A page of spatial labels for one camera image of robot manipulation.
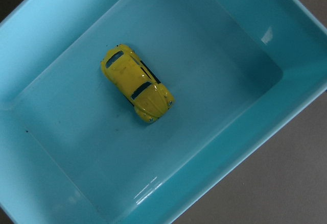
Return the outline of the yellow beetle toy car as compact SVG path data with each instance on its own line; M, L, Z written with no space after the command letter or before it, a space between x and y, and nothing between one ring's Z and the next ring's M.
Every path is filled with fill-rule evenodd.
M125 44L119 44L106 53L101 61L101 71L144 122L157 121L175 103L168 88Z

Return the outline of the turquoise plastic bin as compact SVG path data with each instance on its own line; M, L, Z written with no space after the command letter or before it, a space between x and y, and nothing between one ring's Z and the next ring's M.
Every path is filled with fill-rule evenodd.
M120 43L175 97L152 124L101 72ZM24 0L1 23L1 208L171 223L325 90L298 0Z

